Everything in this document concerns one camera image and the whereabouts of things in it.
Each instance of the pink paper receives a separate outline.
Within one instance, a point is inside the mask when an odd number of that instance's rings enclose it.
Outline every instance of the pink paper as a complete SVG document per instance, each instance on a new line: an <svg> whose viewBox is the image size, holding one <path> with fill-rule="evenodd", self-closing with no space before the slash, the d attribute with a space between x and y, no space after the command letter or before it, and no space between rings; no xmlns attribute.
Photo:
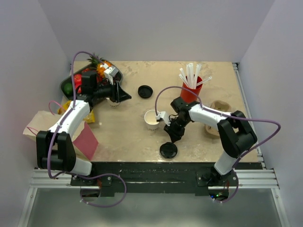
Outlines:
<svg viewBox="0 0 303 227"><path fill-rule="evenodd" d="M91 161L97 149L98 141L86 122L84 123L84 129L73 144Z"/></svg>

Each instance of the pineapple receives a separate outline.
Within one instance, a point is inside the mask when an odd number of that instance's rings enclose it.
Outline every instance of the pineapple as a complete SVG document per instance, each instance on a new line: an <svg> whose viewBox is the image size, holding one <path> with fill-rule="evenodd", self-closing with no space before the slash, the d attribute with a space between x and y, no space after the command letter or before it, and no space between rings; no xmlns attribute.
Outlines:
<svg viewBox="0 0 303 227"><path fill-rule="evenodd" d="M91 63L91 68L92 69L96 69L97 70L97 74L100 76L100 78L104 78L104 71L105 68L103 67L103 64L98 60L99 59L99 55L96 55L95 53L93 53L93 55L95 56L91 56L90 58L88 58L87 60ZM111 63L109 63L108 61L102 60L104 63L106 63L109 67L112 65Z"/></svg>
<svg viewBox="0 0 303 227"><path fill-rule="evenodd" d="M90 58L87 58L87 60L91 63L92 69L96 69L98 64L100 63L99 55L96 55L94 52L93 52L93 56L91 56Z"/></svg>
<svg viewBox="0 0 303 227"><path fill-rule="evenodd" d="M103 61L104 63L106 63L109 67L112 66L111 63L109 63L108 61ZM98 66L97 66L97 74L102 78L104 78L104 71L105 71L105 68L103 67L103 64L102 63L99 63Z"/></svg>

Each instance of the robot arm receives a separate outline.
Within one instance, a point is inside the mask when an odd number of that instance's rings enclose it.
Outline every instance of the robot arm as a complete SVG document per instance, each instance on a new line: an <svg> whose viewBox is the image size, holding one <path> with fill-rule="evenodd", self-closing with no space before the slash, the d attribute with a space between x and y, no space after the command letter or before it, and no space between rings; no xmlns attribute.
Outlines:
<svg viewBox="0 0 303 227"><path fill-rule="evenodd" d="M49 147L52 146L51 169L61 170L79 175L89 175L92 164L89 161L76 157L72 144L72 137L93 107L108 97L112 102L122 102L132 97L122 90L116 81L118 70L115 67L109 67L105 70L106 80L98 82L96 72L88 71L82 75L81 94L77 94L75 107L71 102L69 108L48 131L40 131L36 136L37 163L42 169L47 168L47 155ZM55 137L55 144L51 143L51 138L58 125L61 125Z"/></svg>
<svg viewBox="0 0 303 227"><path fill-rule="evenodd" d="M224 152L212 168L210 176L207 177L214 183L227 176L239 156L257 142L257 136L247 121L210 113L207 111L210 108L205 106L202 108L198 102L188 104L181 97L174 99L170 105L178 116L169 119L166 112L160 112L156 119L165 122L164 130L169 134L173 143L182 138L185 126L190 122L205 123L219 131ZM245 118L240 111L226 113L216 110L216 112Z"/></svg>

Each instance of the brown paper bag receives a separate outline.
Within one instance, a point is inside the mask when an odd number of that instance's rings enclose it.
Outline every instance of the brown paper bag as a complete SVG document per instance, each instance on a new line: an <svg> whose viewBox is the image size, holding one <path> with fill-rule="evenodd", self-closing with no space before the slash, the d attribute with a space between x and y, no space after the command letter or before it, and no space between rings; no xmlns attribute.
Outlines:
<svg viewBox="0 0 303 227"><path fill-rule="evenodd" d="M34 133L49 130L60 118L61 115L52 115L47 111L39 111L23 130L23 135L35 141L36 135ZM98 141L86 122L82 121L80 123L71 140L78 158L84 160L92 159L97 149Z"/></svg>

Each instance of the beige cup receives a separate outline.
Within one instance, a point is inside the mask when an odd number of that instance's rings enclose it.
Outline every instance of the beige cup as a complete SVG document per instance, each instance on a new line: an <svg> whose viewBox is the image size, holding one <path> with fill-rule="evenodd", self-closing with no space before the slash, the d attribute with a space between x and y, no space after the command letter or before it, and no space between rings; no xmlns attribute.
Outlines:
<svg viewBox="0 0 303 227"><path fill-rule="evenodd" d="M107 103L108 103L111 107L117 107L117 106L120 105L120 103L114 103L114 102L110 101L109 98L106 98L106 100L107 100Z"/></svg>
<svg viewBox="0 0 303 227"><path fill-rule="evenodd" d="M149 130L156 130L159 127L160 122L158 122L156 120L155 110L147 111L144 115L144 120L145 120L146 126Z"/></svg>

